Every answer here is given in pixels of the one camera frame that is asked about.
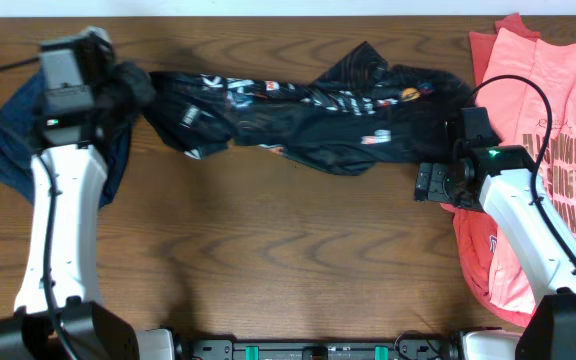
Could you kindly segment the black printed cycling jersey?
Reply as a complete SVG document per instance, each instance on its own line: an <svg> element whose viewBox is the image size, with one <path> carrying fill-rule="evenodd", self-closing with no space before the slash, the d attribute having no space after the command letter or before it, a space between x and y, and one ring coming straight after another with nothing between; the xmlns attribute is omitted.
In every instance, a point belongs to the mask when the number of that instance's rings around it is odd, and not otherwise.
<svg viewBox="0 0 576 360"><path fill-rule="evenodd" d="M437 69L389 65L363 42L310 84L158 71L142 111L161 141L202 160L260 147L334 175L440 162L470 87Z"/></svg>

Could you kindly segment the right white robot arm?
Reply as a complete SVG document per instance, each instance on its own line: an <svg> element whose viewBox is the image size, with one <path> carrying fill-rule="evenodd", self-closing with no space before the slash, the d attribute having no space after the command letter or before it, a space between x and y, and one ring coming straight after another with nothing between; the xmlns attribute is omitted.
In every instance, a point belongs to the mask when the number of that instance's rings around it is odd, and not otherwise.
<svg viewBox="0 0 576 360"><path fill-rule="evenodd" d="M521 333L463 330L444 359L576 359L576 239L521 146L501 146L487 111L462 109L446 124L449 163L421 164L414 197L493 218L519 260L536 311Z"/></svg>

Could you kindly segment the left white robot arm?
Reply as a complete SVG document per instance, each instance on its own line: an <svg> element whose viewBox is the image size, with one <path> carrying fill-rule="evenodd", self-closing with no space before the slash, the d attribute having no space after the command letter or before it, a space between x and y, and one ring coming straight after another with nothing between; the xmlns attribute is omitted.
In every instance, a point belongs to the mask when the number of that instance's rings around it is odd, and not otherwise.
<svg viewBox="0 0 576 360"><path fill-rule="evenodd" d="M154 91L98 28L42 43L39 62L30 249L14 313L0 319L0 359L137 359L135 331L102 305L97 216L114 134Z"/></svg>

